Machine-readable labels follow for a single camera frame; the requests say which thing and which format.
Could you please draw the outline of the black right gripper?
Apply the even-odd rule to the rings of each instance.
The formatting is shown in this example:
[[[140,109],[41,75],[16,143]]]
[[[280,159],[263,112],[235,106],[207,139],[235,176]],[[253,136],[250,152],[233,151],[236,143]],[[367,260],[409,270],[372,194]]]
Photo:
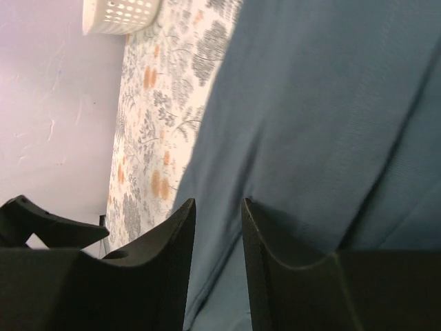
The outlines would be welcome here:
[[[2,330],[182,330],[196,203],[97,259],[107,228],[23,195],[1,206]]]

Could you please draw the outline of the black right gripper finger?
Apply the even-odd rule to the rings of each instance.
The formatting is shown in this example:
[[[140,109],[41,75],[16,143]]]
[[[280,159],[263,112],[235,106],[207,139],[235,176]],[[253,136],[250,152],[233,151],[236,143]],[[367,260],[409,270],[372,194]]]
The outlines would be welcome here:
[[[440,253],[324,254],[249,199],[241,208],[254,330],[439,330]]]

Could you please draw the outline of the dark teal t shirt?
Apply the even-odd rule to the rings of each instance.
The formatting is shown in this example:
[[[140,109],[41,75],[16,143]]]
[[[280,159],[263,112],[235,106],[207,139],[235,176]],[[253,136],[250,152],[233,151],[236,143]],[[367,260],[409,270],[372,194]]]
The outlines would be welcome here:
[[[175,203],[185,330],[250,330],[240,205],[323,251],[440,249],[440,2],[245,1]]]

